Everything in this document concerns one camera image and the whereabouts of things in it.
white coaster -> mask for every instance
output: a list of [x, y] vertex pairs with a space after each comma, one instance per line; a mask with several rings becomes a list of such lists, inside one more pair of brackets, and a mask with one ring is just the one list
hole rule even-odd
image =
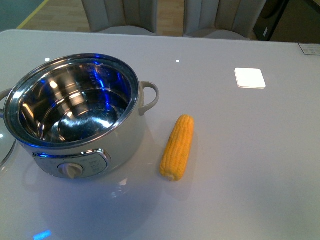
[[236, 68], [234, 70], [236, 83], [239, 88], [264, 89], [266, 83], [260, 69], [256, 68]]

electric cooking pot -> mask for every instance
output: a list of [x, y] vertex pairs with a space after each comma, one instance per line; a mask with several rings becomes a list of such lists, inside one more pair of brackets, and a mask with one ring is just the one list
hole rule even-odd
[[[155, 91], [146, 105], [144, 88]], [[0, 117], [9, 132], [43, 171], [73, 179], [110, 172], [132, 157], [159, 90], [123, 61], [86, 53], [39, 66], [0, 93], [5, 97]]]

glass lid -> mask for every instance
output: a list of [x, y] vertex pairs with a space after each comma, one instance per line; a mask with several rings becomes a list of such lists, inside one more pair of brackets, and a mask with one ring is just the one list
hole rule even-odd
[[9, 133], [5, 122], [0, 118], [0, 170], [14, 150], [16, 140]]

corn cob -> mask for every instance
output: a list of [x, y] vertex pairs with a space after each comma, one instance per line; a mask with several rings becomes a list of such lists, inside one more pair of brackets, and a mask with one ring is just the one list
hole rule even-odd
[[159, 167], [160, 174], [169, 181], [179, 181], [185, 174], [194, 125], [193, 117], [186, 114], [176, 121]]

chair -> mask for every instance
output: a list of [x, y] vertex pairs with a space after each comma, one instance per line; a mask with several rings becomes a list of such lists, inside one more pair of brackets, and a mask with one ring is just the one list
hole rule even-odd
[[82, 0], [91, 32], [156, 35], [157, 0]]
[[184, 37], [249, 40], [267, 0], [184, 0]]

